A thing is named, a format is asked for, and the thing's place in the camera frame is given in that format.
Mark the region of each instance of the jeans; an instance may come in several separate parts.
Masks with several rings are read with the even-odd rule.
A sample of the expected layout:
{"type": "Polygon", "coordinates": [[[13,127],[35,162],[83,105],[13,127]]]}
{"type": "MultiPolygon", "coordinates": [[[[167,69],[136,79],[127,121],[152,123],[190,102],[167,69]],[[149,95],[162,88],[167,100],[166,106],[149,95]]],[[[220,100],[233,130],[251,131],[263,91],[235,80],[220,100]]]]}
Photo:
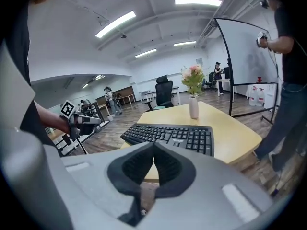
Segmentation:
{"type": "Polygon", "coordinates": [[[113,100],[109,100],[110,106],[111,106],[111,110],[112,110],[112,115],[116,114],[116,111],[121,113],[120,108],[115,104],[115,102],[113,100]]]}
{"type": "Polygon", "coordinates": [[[302,85],[284,83],[280,106],[266,138],[255,150],[262,159],[286,137],[280,153],[273,155],[273,169],[280,171],[294,154],[307,123],[307,88],[302,85]]]}

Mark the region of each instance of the black keyboard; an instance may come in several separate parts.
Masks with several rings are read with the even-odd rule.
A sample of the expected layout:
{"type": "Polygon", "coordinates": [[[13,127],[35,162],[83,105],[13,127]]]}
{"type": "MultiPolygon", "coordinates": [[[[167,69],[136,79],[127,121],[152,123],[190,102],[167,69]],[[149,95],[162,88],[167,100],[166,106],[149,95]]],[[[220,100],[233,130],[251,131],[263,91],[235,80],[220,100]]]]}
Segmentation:
{"type": "Polygon", "coordinates": [[[214,155],[210,126],[134,124],[120,137],[131,145],[146,141],[162,142],[208,156],[214,155]]]}

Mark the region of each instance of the black t-shirt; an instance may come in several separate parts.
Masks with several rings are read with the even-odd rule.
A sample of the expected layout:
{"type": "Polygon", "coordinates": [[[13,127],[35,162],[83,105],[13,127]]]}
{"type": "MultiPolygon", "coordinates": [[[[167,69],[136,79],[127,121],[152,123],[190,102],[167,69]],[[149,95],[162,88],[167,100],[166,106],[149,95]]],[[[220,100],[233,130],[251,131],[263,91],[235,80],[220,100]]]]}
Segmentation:
{"type": "Polygon", "coordinates": [[[302,22],[295,22],[284,7],[279,7],[274,15],[278,37],[289,36],[295,40],[292,51],[283,54],[283,80],[287,83],[305,85],[307,83],[306,42],[303,38],[302,22]]]}
{"type": "MultiPolygon", "coordinates": [[[[28,52],[30,48],[28,4],[25,5],[16,17],[14,26],[5,38],[5,41],[16,67],[28,84],[31,85],[28,60],[28,52]]],[[[54,146],[54,143],[49,139],[40,121],[34,101],[31,102],[26,111],[20,129],[35,135],[43,144],[54,146]]]]}

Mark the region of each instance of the vase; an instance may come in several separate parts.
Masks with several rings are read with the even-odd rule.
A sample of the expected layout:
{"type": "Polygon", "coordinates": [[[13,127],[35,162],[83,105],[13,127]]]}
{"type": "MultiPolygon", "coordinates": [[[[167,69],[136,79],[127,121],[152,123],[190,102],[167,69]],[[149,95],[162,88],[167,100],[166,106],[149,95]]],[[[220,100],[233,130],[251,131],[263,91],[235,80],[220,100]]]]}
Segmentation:
{"type": "Polygon", "coordinates": [[[198,118],[199,110],[198,110],[198,103],[196,97],[191,97],[189,101],[189,111],[191,118],[198,118]]]}

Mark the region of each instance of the plastic jug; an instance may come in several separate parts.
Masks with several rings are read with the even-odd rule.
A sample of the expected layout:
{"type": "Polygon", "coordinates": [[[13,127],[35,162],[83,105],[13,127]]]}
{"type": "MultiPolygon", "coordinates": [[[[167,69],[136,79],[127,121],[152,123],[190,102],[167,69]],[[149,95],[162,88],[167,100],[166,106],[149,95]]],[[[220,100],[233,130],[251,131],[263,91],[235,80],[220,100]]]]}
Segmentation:
{"type": "Polygon", "coordinates": [[[258,98],[257,98],[257,106],[263,106],[264,104],[264,91],[262,88],[260,88],[260,91],[258,91],[258,98]]]}
{"type": "Polygon", "coordinates": [[[257,102],[257,88],[253,87],[253,90],[251,91],[250,97],[249,97],[249,104],[251,106],[255,106],[257,102]]]}

